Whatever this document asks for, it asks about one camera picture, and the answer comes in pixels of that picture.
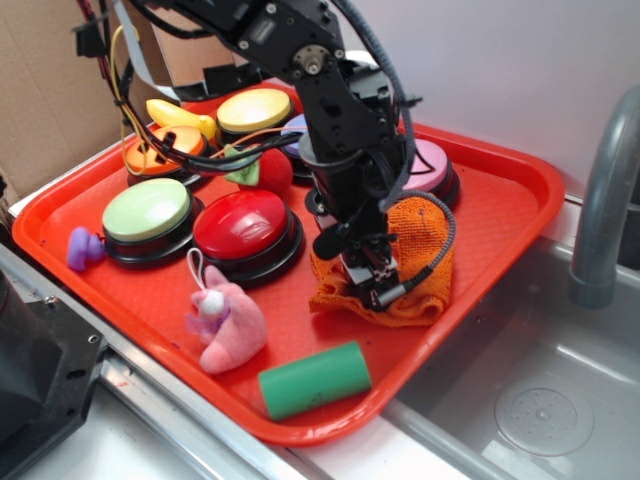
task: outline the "purple toy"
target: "purple toy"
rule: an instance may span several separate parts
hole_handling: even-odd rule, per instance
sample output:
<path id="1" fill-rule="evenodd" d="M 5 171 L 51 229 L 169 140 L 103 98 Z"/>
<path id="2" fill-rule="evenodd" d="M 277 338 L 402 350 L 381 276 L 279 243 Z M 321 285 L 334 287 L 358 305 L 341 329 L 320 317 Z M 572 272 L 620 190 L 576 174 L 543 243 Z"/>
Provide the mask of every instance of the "purple toy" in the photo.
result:
<path id="1" fill-rule="evenodd" d="M 84 272 L 85 261 L 97 262 L 105 255 L 104 242 L 97 233 L 91 234 L 85 227 L 77 227 L 71 232 L 67 265 L 72 270 Z"/>

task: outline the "faucet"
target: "faucet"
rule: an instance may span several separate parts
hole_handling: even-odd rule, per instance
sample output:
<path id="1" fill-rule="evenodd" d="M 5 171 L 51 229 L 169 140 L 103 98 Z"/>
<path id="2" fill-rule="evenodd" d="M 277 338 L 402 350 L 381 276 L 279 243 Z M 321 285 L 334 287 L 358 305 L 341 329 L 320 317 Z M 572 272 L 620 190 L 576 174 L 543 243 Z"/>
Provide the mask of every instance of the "faucet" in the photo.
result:
<path id="1" fill-rule="evenodd" d="M 589 176 L 570 269 L 569 297 L 611 304 L 616 264 L 640 268 L 640 85 L 618 102 Z"/>

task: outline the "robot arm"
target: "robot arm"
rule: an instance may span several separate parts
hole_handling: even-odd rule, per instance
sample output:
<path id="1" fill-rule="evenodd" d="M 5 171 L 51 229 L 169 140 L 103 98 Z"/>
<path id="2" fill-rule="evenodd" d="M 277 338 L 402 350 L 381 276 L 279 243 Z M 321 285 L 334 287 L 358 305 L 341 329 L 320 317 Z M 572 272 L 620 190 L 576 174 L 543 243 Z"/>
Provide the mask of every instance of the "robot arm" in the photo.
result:
<path id="1" fill-rule="evenodd" d="M 145 0 L 130 0 L 146 8 Z M 217 36 L 229 49 L 291 84 L 304 108 L 300 140 L 315 189 L 308 207 L 321 233 L 314 251 L 341 256 L 363 304 L 383 310 L 405 291 L 393 237 L 379 207 L 406 171 L 405 138 L 389 79 L 345 56 L 337 16 L 324 0 L 154 0 Z"/>

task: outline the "orange cloth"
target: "orange cloth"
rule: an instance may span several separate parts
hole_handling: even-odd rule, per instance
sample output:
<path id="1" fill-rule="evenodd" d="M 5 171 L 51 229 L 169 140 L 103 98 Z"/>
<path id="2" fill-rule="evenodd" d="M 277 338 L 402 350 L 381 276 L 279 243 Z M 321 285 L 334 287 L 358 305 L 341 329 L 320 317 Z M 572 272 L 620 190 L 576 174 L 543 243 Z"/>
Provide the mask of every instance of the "orange cloth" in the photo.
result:
<path id="1" fill-rule="evenodd" d="M 398 234 L 393 244 L 403 282 L 413 277 L 438 254 L 447 238 L 447 220 L 428 200 L 410 197 L 389 210 L 389 231 Z M 314 313 L 350 310 L 376 325 L 388 327 L 432 325 L 449 305 L 453 248 L 425 281 L 395 300 L 383 312 L 365 308 L 350 294 L 352 288 L 340 258 L 320 260 L 311 254 L 311 266 L 320 284 L 309 306 Z"/>

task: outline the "stainless steel sink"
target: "stainless steel sink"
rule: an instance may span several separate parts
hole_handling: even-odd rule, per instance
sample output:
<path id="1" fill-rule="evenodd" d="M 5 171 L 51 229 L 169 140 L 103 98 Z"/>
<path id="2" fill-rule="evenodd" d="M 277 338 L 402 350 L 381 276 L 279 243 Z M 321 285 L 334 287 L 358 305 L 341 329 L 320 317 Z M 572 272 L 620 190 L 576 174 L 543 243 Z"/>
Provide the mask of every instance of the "stainless steel sink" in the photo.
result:
<path id="1" fill-rule="evenodd" d="M 570 260 L 539 240 L 385 416 L 471 478 L 639 478 L 640 277 L 584 310 Z"/>

